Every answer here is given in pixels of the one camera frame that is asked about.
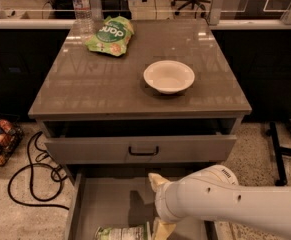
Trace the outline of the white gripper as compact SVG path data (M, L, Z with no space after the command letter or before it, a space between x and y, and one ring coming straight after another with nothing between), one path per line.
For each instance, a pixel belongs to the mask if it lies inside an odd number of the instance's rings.
M176 228L174 223L191 215L194 190L188 183L168 182L157 173L149 173L148 178L156 192L155 207L161 218L154 219L152 240L167 240Z

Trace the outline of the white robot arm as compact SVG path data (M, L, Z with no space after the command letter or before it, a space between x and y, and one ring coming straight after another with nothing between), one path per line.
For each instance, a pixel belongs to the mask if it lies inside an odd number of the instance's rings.
M229 221L291 240L291 187L242 186L223 165L170 181L148 175L159 218L169 224L187 217Z

